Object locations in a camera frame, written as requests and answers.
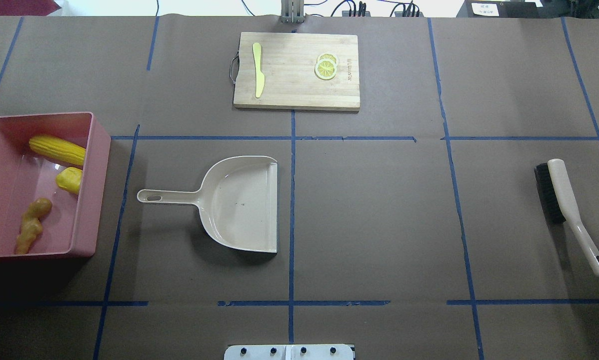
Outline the beige plastic dustpan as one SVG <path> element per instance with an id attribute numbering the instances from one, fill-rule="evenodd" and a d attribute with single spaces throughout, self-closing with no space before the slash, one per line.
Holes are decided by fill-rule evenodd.
<path id="1" fill-rule="evenodd" d="M 139 202 L 197 207 L 202 226 L 222 246 L 275 254 L 279 246 L 278 162 L 264 155 L 218 161 L 196 191 L 142 189 Z"/>

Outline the tan toy ginger root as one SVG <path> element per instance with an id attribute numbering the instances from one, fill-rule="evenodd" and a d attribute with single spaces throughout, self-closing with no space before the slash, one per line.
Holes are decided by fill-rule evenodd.
<path id="1" fill-rule="evenodd" d="M 21 215 L 19 235 L 16 238 L 14 253 L 16 255 L 27 255 L 35 243 L 37 237 L 44 231 L 41 218 L 44 218 L 51 210 L 53 204 L 50 199 L 40 197 L 30 203 Z"/>

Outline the beige hand brush black bristles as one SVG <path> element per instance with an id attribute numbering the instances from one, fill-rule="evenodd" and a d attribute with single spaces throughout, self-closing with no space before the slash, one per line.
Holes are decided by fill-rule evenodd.
<path id="1" fill-rule="evenodd" d="M 549 220 L 554 224 L 568 225 L 590 269 L 599 278 L 599 249 L 582 221 L 565 162 L 560 158 L 550 159 L 535 166 L 533 173 L 539 188 L 539 200 Z"/>

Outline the back toy lemon slice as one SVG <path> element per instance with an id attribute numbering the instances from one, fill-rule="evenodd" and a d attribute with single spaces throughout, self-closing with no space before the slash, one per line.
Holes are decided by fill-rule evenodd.
<path id="1" fill-rule="evenodd" d="M 339 64 L 339 58 L 338 58 L 338 56 L 336 54 L 332 54 L 331 52 L 323 52 L 322 54 L 319 54 L 317 56 L 316 63 L 320 63 L 323 60 L 329 60 L 329 61 L 333 62 L 336 65 Z"/>

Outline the wooden cutting board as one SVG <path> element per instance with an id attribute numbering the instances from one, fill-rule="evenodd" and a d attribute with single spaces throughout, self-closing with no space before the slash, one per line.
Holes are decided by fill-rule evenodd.
<path id="1" fill-rule="evenodd" d="M 252 44 L 261 44 L 265 86 L 255 97 Z M 338 56 L 337 75 L 318 79 L 317 56 Z M 359 41 L 351 34 L 242 32 L 233 105 L 238 109 L 358 112 L 361 109 Z"/>

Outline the yellow plastic toy knife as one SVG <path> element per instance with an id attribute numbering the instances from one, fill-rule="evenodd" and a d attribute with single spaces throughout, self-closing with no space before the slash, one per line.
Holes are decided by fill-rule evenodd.
<path id="1" fill-rule="evenodd" d="M 262 71 L 262 46 L 258 42 L 252 44 L 252 53 L 254 61 L 254 96 L 260 99 L 265 89 L 265 74 Z"/>

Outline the aluminium frame post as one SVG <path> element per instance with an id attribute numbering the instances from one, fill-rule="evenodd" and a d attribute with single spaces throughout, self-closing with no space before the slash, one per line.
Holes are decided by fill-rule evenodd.
<path id="1" fill-rule="evenodd" d="M 304 0 L 282 0 L 280 22 L 283 24 L 302 24 L 306 20 Z"/>

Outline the yellow toy corn cob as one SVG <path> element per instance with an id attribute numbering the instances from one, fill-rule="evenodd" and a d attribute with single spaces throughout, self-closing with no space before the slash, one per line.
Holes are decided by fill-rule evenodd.
<path id="1" fill-rule="evenodd" d="M 86 149 L 61 137 L 39 134 L 29 139 L 29 148 L 33 152 L 54 160 L 84 166 Z"/>

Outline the yellow toy potato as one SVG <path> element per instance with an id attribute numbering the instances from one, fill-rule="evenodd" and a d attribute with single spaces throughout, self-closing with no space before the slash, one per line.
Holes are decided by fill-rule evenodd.
<path id="1" fill-rule="evenodd" d="M 62 190 L 78 195 L 82 186 L 83 170 L 67 167 L 55 176 L 55 184 Z"/>

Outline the red plastic bin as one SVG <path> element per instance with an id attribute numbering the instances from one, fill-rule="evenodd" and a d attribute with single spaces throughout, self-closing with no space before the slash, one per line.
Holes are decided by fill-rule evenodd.
<path id="1" fill-rule="evenodd" d="M 77 193 L 57 185 L 69 160 L 30 148 L 39 135 L 84 148 Z M 94 255 L 110 145 L 92 112 L 0 116 L 0 260 Z"/>

